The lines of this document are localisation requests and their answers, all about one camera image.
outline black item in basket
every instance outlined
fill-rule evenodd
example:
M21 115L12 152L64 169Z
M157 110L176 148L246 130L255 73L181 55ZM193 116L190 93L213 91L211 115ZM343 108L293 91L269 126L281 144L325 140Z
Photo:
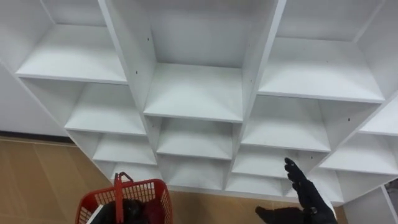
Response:
M124 224L149 224L144 215L144 204L138 200L123 199ZM91 224L114 224L116 219L116 203L104 205Z

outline white wall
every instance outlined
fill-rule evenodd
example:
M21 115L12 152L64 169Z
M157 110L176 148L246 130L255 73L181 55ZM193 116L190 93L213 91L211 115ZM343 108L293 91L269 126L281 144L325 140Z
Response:
M2 65L0 65L0 131L67 135Z

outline red shopping basket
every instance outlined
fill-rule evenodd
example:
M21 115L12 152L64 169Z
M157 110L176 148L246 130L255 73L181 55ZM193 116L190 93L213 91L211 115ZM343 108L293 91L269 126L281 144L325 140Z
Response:
M127 177L129 181L122 182L122 176ZM165 182L159 179L134 182L124 172L115 175L114 187L90 192L80 200L75 223L86 224L99 205L105 205L113 201L116 202L115 223L123 222L123 199L139 200L144 205L151 205L151 210L162 210L161 214L164 217L152 217L150 224L173 223L172 205Z

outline vertical divider panel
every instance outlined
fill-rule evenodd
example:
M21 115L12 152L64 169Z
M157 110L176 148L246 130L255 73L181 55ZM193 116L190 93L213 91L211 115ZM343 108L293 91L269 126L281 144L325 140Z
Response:
M162 120L143 113L157 63L149 15L134 0L99 0L99 6L156 157Z
M233 157L228 173L224 176L223 189L231 175L232 167L240 147L244 129L250 117L256 99L262 74L264 73L279 22L286 5L286 0L267 0L257 9L254 25L249 34L248 45L242 67L243 123L233 124Z

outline empty shelf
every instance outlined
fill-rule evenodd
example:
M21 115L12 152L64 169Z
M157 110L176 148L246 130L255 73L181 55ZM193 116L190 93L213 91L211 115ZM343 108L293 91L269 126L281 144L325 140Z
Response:
M106 27L54 25L16 73L29 78L127 84Z
M128 164L128 163L117 163L110 179L114 179L115 173L125 172L134 181L142 181L149 179L162 179L157 166L148 166L142 164Z
M225 190L273 196L283 195L279 179L239 174L233 174L229 178Z
M398 136L398 97L375 115L359 132Z
M285 157L297 160L297 156L284 149L248 149L238 151L232 172L266 177L287 178Z
M165 119L158 153L232 159L232 125L214 121Z
M387 141L382 136L371 134L355 135L338 148L320 167L398 175L398 165Z
M132 162L156 165L146 137L105 134L93 157L98 161Z
M384 97L352 42L276 38L259 94L381 103Z
M225 162L177 156L159 158L160 170L168 185L211 190L223 188Z
M242 70L158 63L144 113L242 122Z
M129 87L124 85L87 84L65 128L146 135Z
M242 144L329 152L318 101L258 96Z

